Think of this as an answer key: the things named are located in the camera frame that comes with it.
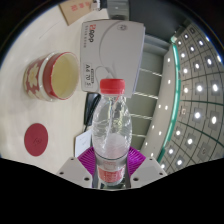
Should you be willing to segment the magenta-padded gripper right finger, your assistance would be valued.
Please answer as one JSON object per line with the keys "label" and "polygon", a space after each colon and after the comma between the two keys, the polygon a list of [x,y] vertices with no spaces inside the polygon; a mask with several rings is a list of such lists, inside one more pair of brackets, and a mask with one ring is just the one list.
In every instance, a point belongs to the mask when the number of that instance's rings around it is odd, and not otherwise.
{"label": "magenta-padded gripper right finger", "polygon": [[127,157],[125,186],[140,188],[166,176],[166,172],[154,157],[145,157],[131,147]]}

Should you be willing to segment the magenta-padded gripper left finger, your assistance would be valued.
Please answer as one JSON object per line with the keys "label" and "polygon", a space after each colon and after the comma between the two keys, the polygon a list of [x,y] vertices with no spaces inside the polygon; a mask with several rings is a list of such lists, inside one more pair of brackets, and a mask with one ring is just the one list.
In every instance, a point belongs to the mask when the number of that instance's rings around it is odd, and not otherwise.
{"label": "magenta-padded gripper left finger", "polygon": [[69,157],[56,175],[84,188],[96,188],[98,177],[94,148],[86,149],[78,157]]}

